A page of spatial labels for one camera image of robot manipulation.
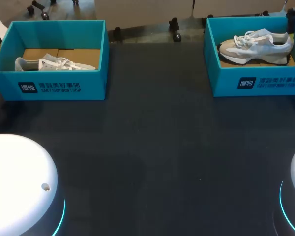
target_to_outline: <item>cardboard box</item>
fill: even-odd
[[[295,33],[290,66],[254,63],[229,66],[220,61],[216,46],[247,31],[266,28],[285,33],[285,17],[221,17],[206,22],[204,57],[213,96],[295,95]]]
[[[58,49],[25,49],[22,57],[25,60],[39,60],[43,58],[47,53],[56,57],[58,54]]]
[[[67,58],[75,63],[92,65],[95,68],[99,66],[100,49],[73,49],[59,50],[58,58]]]
[[[59,56],[58,49],[68,59],[97,65],[98,69],[14,71],[17,57]],[[104,20],[12,22],[1,44],[0,93],[6,101],[103,100],[108,60]]]

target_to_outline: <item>white sneaker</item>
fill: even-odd
[[[287,64],[287,55],[293,48],[293,41],[287,33],[276,34],[262,29],[249,31],[245,36],[234,36],[219,45],[222,57],[237,64],[246,64],[252,59],[261,59],[273,64]]]
[[[15,71],[27,70],[96,70],[91,65],[74,63],[66,58],[56,58],[50,54],[46,54],[39,60],[25,60],[17,58],[15,60]]]

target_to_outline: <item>table surface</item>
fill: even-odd
[[[8,102],[52,156],[66,235],[275,236],[294,97],[213,98],[201,43],[111,45],[105,101]]]

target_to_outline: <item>floor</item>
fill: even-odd
[[[26,8],[32,0],[0,0],[0,19],[5,25],[13,20],[41,20],[40,12],[35,8],[35,15],[30,17]],[[57,0],[57,4],[50,5],[50,0],[38,0],[45,6],[50,19],[96,19],[94,0],[79,0],[79,6],[74,6],[71,0]],[[200,19],[190,17],[179,19],[182,42],[197,42],[203,39],[203,27]],[[163,22],[157,25],[141,26],[122,30],[124,43],[164,43],[173,42],[169,33],[169,23]]]

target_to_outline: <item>wheel caster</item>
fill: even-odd
[[[114,37],[114,41],[118,42],[118,43],[122,43],[122,34],[121,34],[121,28],[120,27],[116,27],[113,31],[113,37]]]
[[[177,31],[179,30],[179,24],[176,17],[174,17],[171,21],[169,21],[170,31],[173,34],[174,42],[181,42],[181,35]]]
[[[28,12],[29,12],[29,16],[33,16],[34,15],[34,7],[32,5],[27,7]]]

